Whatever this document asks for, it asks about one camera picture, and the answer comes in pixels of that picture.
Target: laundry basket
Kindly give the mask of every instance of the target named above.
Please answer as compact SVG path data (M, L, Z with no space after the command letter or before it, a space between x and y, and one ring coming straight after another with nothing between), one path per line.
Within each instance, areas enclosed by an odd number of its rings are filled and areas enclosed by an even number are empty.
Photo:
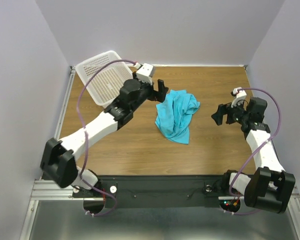
M121 57L115 51L106 51L79 63L75 71L85 85L97 70L118 59ZM96 75L86 89L97 105L106 108L128 79L132 79L132 71L124 62L116 62Z

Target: wooden table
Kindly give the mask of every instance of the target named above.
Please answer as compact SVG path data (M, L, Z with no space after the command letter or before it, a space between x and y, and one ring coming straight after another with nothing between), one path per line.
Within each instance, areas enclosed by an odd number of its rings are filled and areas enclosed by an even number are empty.
M189 145L167 140L155 125L157 102L146 101L134 118L89 149L87 167L98 175L203 175L238 170L251 150L239 124L217 126L211 119L219 104L232 101L231 90L249 87L243 67L158 67L153 80L164 80L169 89L194 94L200 109L189 125ZM75 77L60 137L79 128L76 104L83 84ZM103 110L86 91L80 103L86 123ZM82 165L83 156L78 160ZM255 172L250 162L245 173Z

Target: blue towel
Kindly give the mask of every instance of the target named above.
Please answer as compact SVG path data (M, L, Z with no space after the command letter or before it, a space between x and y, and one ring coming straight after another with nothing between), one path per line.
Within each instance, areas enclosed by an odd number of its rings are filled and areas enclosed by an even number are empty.
M158 116L155 124L170 141L189 144L189 124L192 115L200 107L193 94L186 90L171 90L163 103L157 104Z

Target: wall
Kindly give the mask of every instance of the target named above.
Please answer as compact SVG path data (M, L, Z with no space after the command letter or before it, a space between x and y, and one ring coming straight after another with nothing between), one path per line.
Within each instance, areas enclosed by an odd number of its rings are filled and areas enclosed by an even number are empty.
M69 64L34 0L0 0L0 240L18 240Z
M269 90L282 111L282 126L274 145L300 191L300 0L286 0L247 68L250 84ZM271 103L265 120L276 128Z
M248 64L284 0L36 0L71 65L107 50L154 64Z

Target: dark gray table front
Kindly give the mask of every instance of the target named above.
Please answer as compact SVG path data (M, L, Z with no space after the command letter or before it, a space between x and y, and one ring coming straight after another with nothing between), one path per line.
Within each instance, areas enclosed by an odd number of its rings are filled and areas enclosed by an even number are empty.
M240 211L249 211L243 206ZM31 240L297 240L285 214L231 216L216 208L117 209L84 214L82 202L41 201Z

